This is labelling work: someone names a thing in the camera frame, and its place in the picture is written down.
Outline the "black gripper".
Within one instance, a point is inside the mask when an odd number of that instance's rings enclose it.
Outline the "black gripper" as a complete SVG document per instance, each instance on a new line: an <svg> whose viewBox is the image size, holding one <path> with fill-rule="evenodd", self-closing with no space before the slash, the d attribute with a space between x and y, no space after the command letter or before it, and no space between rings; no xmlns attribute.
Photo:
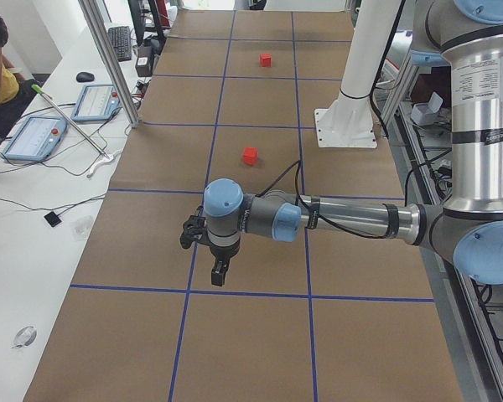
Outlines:
<svg viewBox="0 0 503 402"><path fill-rule="evenodd" d="M221 236L209 232L208 239L210 252L215 257L215 263L210 273L210 282L212 286L223 286L226 282L231 258L240 250L240 233L234 232L227 236Z"/></svg>

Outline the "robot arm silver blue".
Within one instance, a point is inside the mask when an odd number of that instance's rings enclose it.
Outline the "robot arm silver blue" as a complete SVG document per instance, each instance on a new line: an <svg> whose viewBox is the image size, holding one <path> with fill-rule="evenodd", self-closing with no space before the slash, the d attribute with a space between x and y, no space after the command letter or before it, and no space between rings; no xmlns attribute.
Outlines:
<svg viewBox="0 0 503 402"><path fill-rule="evenodd" d="M440 205L358 204L267 190L245 194L221 178L204 193L200 241L222 286L243 233L291 242L301 227L334 228L433 250L456 270L503 284L503 1L419 1L412 51L451 67L452 182Z"/></svg>

